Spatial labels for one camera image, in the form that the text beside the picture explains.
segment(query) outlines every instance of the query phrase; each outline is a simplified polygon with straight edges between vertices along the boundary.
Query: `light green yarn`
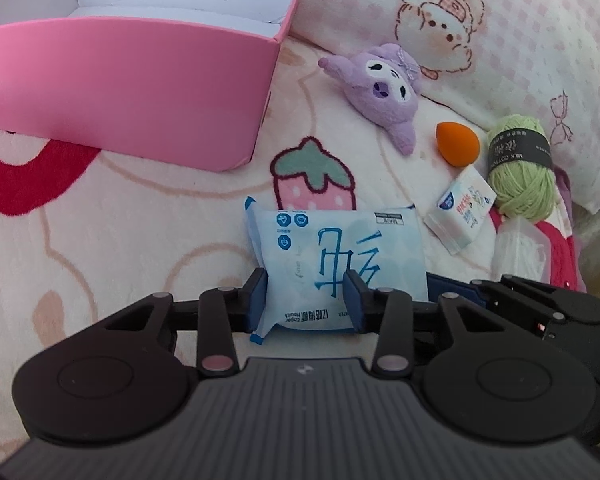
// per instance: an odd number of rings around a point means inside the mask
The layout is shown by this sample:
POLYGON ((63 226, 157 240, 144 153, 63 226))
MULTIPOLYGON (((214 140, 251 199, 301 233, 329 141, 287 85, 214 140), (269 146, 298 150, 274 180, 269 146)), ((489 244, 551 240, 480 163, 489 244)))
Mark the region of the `light green yarn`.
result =
MULTIPOLYGON (((514 128, 527 128, 546 137, 537 119, 510 115, 488 133, 489 144, 500 132, 514 128)), ((497 194, 497 208, 509 218, 523 216, 536 223, 545 220, 557 203, 555 173, 534 162, 505 162, 491 171, 488 182, 497 194)))

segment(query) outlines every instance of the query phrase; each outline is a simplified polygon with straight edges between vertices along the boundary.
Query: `blue octagon icon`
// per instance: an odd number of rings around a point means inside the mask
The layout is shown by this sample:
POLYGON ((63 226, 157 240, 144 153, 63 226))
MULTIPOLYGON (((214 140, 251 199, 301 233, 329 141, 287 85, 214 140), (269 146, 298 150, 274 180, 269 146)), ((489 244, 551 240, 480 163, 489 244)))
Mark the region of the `blue octagon icon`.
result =
POLYGON ((278 222, 278 225, 280 227, 288 227, 289 225, 291 225, 291 216, 289 216, 286 213, 280 213, 276 217, 276 221, 278 222))
POLYGON ((278 237, 278 245, 283 251, 288 251, 291 248, 291 238, 287 235, 280 235, 278 237))
POLYGON ((294 222, 298 227, 306 227, 309 224, 309 217, 304 213, 298 213, 294 216, 294 222))

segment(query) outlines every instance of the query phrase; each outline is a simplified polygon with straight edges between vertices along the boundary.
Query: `open pink storage box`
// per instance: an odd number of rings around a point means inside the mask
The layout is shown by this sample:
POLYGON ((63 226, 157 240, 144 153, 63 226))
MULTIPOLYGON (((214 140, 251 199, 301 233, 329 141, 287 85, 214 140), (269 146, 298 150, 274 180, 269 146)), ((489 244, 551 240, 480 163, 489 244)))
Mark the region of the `open pink storage box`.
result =
POLYGON ((247 163, 297 0, 0 0, 0 129, 247 163))

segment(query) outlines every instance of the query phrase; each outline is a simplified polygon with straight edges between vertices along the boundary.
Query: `orange makeup sponge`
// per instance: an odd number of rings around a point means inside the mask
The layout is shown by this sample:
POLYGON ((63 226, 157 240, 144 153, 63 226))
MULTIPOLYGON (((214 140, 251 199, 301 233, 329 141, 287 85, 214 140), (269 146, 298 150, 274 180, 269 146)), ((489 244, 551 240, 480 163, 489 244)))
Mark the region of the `orange makeup sponge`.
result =
POLYGON ((464 168, 480 155, 480 140, 471 128, 459 123, 440 123, 436 127, 438 151, 456 168, 464 168))

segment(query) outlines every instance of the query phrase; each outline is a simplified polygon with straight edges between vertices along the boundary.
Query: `wet wipes package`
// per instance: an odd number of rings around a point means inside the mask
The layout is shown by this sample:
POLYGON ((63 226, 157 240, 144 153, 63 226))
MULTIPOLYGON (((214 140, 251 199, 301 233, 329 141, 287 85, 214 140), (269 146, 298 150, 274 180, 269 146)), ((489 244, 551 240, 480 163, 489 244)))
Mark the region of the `wet wipes package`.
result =
POLYGON ((388 286, 427 301, 427 277, 413 207, 371 211, 264 210, 245 202, 249 235, 269 284, 251 339, 274 325, 296 330, 351 330, 342 278, 356 270, 371 288, 388 286))

